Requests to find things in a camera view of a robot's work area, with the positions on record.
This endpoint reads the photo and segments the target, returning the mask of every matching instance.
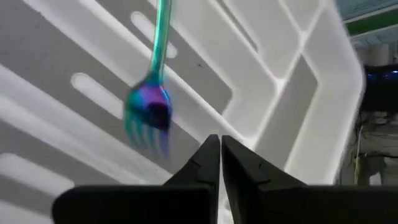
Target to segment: iridescent fork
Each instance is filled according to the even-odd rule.
[[[124,124],[133,145],[169,156],[172,105],[163,86],[172,0],[158,0],[154,48],[146,77],[133,86],[124,104]]]

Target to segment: plastic tray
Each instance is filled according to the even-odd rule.
[[[333,184],[364,84],[332,0],[175,0],[168,160],[130,148],[121,120],[148,68],[155,7],[0,2],[0,214],[12,211],[0,223],[49,222],[53,198],[74,185],[161,184],[209,134]]]

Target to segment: metal fork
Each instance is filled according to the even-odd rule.
[[[146,77],[131,88],[124,104],[124,124],[132,144],[153,151],[160,148],[165,158],[169,157],[172,116],[171,100],[163,86],[171,6],[172,0],[158,0],[149,70]]]

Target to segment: white plastic surface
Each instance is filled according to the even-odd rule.
[[[14,19],[0,24],[0,34],[10,34],[0,35],[9,43],[0,46],[0,133],[15,133],[0,142],[7,148],[0,151],[0,185],[43,192],[40,208],[0,194],[0,214],[24,214],[6,223],[49,216],[51,199],[73,184],[160,184],[209,134],[232,135],[303,182],[333,184],[364,85],[334,2],[220,2],[174,0],[169,44],[175,55],[167,61],[165,87],[176,140],[166,161],[129,147],[121,121],[124,94],[145,75],[153,41],[132,15],[146,17],[139,26],[154,23],[156,1],[0,1],[2,16]],[[209,76],[175,72],[194,67],[222,80],[220,95],[232,92],[221,112],[204,99]],[[21,169],[37,179],[28,183]],[[221,188],[219,218],[231,223],[225,196]]]

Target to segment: green stripe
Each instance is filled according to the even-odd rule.
[[[347,23],[349,34],[358,35],[398,24],[398,9]]]

